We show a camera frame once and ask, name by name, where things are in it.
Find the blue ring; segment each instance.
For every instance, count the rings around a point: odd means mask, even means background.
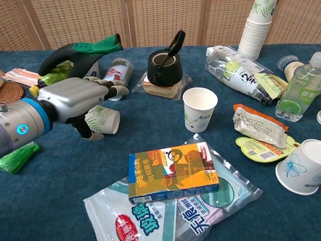
[[[50,121],[49,121],[49,118],[48,118],[45,110],[41,107],[41,105],[39,105],[33,99],[23,98],[21,100],[24,101],[24,102],[27,102],[28,104],[32,105],[36,109],[36,111],[41,116],[42,121],[44,122],[44,126],[45,126],[44,135],[47,134],[50,131]]]
[[[22,131],[20,131],[20,128],[21,127],[24,127],[25,129],[26,129],[26,131],[25,132],[22,132]],[[17,127],[17,133],[19,134],[19,135],[25,135],[25,134],[27,134],[27,132],[28,132],[28,126],[26,125],[26,124],[20,124],[18,127]]]

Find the tin can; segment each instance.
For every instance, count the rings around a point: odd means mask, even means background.
[[[111,81],[111,80],[119,80],[124,82],[125,87],[128,86],[130,77],[132,74],[132,65],[131,63],[123,58],[114,59],[111,63],[111,67],[108,69],[107,73],[105,74],[104,80]],[[120,100],[122,95],[119,94],[113,98],[109,98],[109,100]]]

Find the stack of paper cups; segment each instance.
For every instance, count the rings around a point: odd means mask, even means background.
[[[272,22],[275,5],[276,0],[255,0],[239,44],[240,54],[251,60],[259,57]]]

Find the lime slice image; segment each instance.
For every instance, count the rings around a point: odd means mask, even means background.
[[[227,78],[231,78],[232,73],[234,73],[239,67],[240,67],[240,64],[236,61],[227,62],[226,66],[225,66],[224,75]]]
[[[283,101],[281,101],[279,109],[289,114],[301,113],[301,105],[289,99],[284,99]]]

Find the bread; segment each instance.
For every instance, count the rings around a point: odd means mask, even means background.
[[[178,82],[177,84],[175,84],[171,87],[160,87],[160,86],[156,86],[156,85],[153,85],[152,83],[150,83],[150,81],[148,80],[148,78],[146,76],[142,82],[142,86],[143,86],[144,90],[149,94],[173,99],[176,96],[176,94],[178,93],[178,91],[180,90],[180,88],[182,86],[182,81]]]

